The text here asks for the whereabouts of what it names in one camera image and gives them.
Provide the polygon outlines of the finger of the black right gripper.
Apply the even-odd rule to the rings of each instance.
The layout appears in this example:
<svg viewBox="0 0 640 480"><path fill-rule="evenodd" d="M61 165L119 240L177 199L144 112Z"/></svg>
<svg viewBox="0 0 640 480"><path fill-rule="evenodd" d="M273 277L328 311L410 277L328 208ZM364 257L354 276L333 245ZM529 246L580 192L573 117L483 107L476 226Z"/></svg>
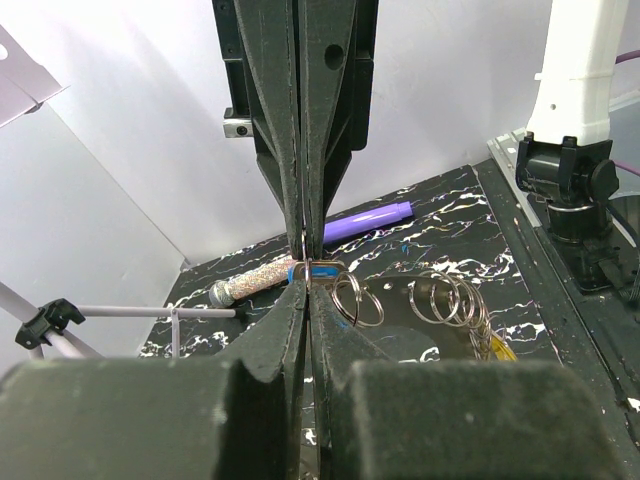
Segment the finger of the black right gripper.
<svg viewBox="0 0 640 480"><path fill-rule="evenodd" d="M375 51L373 1L299 3L305 251L323 256L327 212L352 153L367 145Z"/></svg>
<svg viewBox="0 0 640 480"><path fill-rule="evenodd" d="M302 258L299 108L291 1L212 3L232 113L252 124L256 161Z"/></svg>

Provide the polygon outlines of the blue tagged key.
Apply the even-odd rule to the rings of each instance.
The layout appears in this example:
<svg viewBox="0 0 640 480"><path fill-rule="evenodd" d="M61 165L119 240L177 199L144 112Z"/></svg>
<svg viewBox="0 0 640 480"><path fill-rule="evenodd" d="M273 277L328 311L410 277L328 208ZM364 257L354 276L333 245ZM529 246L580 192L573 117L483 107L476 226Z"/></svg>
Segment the blue tagged key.
<svg viewBox="0 0 640 480"><path fill-rule="evenodd" d="M289 266L286 280L288 283L301 281L304 285L313 283L330 284L340 273L346 270L346 266L340 261L296 261Z"/></svg>

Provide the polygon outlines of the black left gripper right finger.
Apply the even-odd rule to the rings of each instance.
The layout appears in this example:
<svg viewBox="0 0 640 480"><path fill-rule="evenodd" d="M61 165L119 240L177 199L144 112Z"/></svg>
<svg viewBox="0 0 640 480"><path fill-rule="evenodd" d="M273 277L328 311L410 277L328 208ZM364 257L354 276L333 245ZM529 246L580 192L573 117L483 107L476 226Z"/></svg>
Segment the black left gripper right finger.
<svg viewBox="0 0 640 480"><path fill-rule="evenodd" d="M400 363L309 295L323 479L621 479L595 399L553 362Z"/></svg>

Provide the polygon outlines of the round metal keyring disc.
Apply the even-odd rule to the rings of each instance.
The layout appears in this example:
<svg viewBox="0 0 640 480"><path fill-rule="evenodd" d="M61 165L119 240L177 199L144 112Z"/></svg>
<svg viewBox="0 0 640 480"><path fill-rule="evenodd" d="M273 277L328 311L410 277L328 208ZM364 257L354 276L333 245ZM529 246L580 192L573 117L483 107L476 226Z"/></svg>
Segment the round metal keyring disc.
<svg viewBox="0 0 640 480"><path fill-rule="evenodd" d="M301 261L320 261L308 253L305 233ZM430 338L442 359L497 360L490 338L500 335L492 327L486 302L479 289L460 276L427 269L417 275L360 280L347 269L330 284L313 284L325 289L329 312L349 334L397 325Z"/></svg>

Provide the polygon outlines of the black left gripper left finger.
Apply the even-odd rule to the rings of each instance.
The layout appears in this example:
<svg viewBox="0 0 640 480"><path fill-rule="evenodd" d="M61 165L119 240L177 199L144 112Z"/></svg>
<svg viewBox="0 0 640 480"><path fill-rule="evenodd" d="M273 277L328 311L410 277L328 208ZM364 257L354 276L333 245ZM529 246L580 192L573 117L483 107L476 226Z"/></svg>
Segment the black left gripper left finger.
<svg viewBox="0 0 640 480"><path fill-rule="evenodd" d="M217 354L187 358L102 357L63 329L85 308L36 309L9 289L1 298L37 350L1 381L3 478L297 477L303 281Z"/></svg>

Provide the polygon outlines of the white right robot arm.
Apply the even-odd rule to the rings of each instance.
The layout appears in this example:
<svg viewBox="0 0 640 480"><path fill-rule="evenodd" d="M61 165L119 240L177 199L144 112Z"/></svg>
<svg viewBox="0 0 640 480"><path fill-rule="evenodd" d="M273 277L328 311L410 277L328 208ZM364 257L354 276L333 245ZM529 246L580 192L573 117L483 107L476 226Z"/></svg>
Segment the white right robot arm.
<svg viewBox="0 0 640 480"><path fill-rule="evenodd" d="M618 186L609 95L628 5L556 1L538 95L518 149L518 187L570 207ZM285 220L293 257L323 254L329 206L368 139L374 1L216 1L232 104L228 137L251 138Z"/></svg>

